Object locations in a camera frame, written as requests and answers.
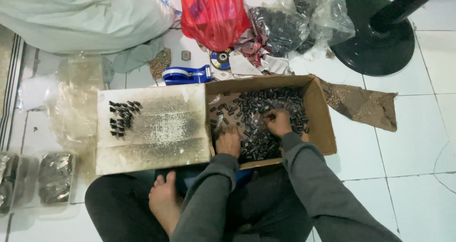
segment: black pole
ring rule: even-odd
[[[398,24],[429,0],[394,0],[370,19],[371,26],[378,32],[386,32],[393,24]]]

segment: plastic tray of metal parts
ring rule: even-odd
[[[0,152],[0,217],[32,201],[38,164],[36,157]]]
[[[43,156],[38,173],[38,196],[42,206],[67,206],[75,189],[76,155],[49,152]]]

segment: person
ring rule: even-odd
[[[87,211],[104,242],[304,242],[315,227],[323,242],[399,242],[377,222],[325,163],[318,148],[293,133],[286,110],[265,118],[281,138],[283,167],[236,188],[240,136],[224,128],[218,154],[183,199],[175,172],[149,189],[125,174],[87,190]]]

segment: bare foot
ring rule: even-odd
[[[149,208],[157,218],[168,237],[171,237],[179,221],[183,198],[176,192],[176,172],[171,171],[165,179],[157,177],[149,193]]]

